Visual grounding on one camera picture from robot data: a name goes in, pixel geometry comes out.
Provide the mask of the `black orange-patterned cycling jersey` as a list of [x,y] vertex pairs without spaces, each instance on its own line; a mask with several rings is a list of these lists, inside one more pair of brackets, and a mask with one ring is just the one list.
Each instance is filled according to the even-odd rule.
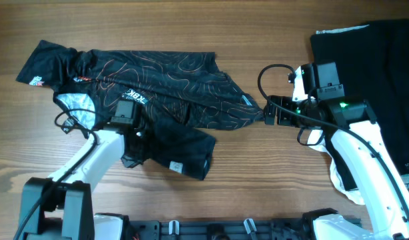
[[151,158],[202,180],[216,140],[208,129],[236,130],[264,119],[255,100],[221,71],[213,52],[78,51],[40,41],[17,81],[53,90],[53,100],[83,129],[100,129],[121,100],[147,124]]

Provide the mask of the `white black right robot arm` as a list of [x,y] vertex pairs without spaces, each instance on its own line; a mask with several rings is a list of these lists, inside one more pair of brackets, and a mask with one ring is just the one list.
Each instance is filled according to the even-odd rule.
[[382,140],[370,105],[363,99],[324,100],[268,96],[266,122],[300,130],[320,130],[316,144],[324,144],[350,172],[367,208],[372,231],[367,231],[324,209],[304,215],[309,239],[409,239],[409,191]]

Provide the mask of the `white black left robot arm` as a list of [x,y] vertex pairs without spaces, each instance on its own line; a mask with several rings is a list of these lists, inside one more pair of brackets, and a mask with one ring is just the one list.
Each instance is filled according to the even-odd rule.
[[129,138],[144,132],[133,119],[114,117],[103,130],[88,130],[89,139],[62,168],[46,178],[32,177],[23,186],[15,239],[131,239],[126,215],[94,213],[92,193],[118,160],[127,156]]

